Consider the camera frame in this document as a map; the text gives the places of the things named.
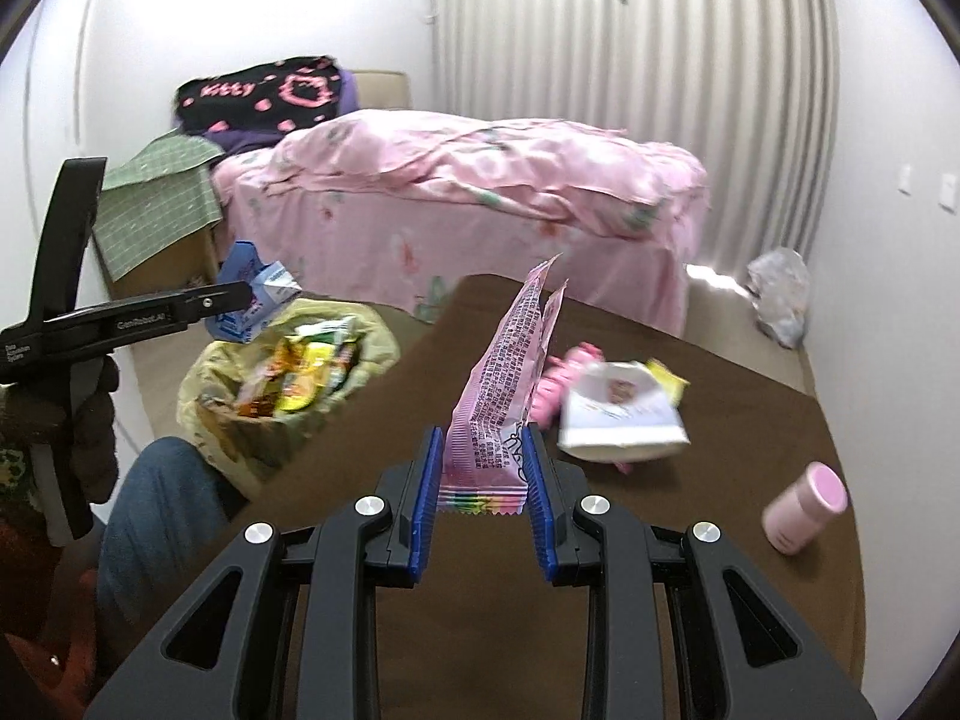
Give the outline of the gloved left hand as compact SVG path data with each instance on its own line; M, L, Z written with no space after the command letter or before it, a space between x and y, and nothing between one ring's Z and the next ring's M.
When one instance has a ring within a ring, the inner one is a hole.
M70 468L89 504L104 504L116 488L112 394L119 369L110 358L94 364L98 377L83 383L85 398L68 406L55 377L41 374L32 382L2 387L2 544L49 546L43 504L37 500L31 450L49 445L60 429L70 427Z

